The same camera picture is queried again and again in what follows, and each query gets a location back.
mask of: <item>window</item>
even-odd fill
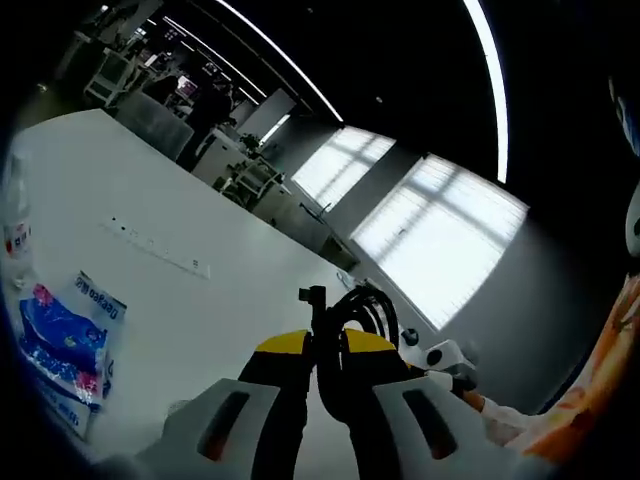
[[[320,147],[292,180],[329,211],[394,143],[390,138],[346,127]]]
[[[352,239],[439,330],[489,276],[526,211],[495,185],[429,156]]]

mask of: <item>plastic bag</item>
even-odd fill
[[[110,389],[109,348],[119,337],[127,307],[83,272],[60,299],[42,284],[32,293],[20,301],[20,347],[45,400],[84,438],[89,417]]]

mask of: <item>table surface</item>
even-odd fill
[[[160,437],[170,405],[237,378],[266,338],[308,328],[298,289],[345,294],[337,269],[219,195],[100,110],[58,117],[18,137],[31,156],[33,246],[52,289],[85,271],[127,304],[113,389],[89,454],[135,453]],[[117,217],[211,266],[205,280],[116,237]],[[315,385],[299,478],[356,475],[346,428]]]

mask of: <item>gray wall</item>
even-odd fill
[[[277,146],[275,154],[269,157],[269,162],[286,173],[287,179],[290,180],[304,162],[309,160],[337,130],[335,125],[292,116],[265,145],[265,149]]]
[[[253,134],[259,139],[264,137],[280,119],[289,113],[294,102],[281,88],[262,102],[237,130],[240,134]]]
[[[244,122],[255,112],[256,106],[250,100],[244,100],[229,114],[231,118],[236,120],[236,129],[240,128]]]
[[[327,222],[343,238],[364,221],[376,206],[411,170],[420,156],[395,144],[327,213]]]
[[[278,167],[295,172],[331,133],[308,120],[293,122],[279,139],[283,150]],[[616,282],[610,277],[603,288],[600,273],[587,268],[589,258],[528,218],[476,295],[436,332],[349,240],[418,158],[396,144],[325,218],[361,258],[354,275],[380,284],[400,323],[418,330],[423,348],[446,338],[471,347],[479,357],[479,391],[500,404],[535,413],[593,346],[613,304],[613,287],[621,286],[623,278]]]

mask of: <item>plastic bottle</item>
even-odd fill
[[[23,288],[33,272],[31,203],[27,189],[26,155],[11,151],[2,183],[4,255],[2,274]]]

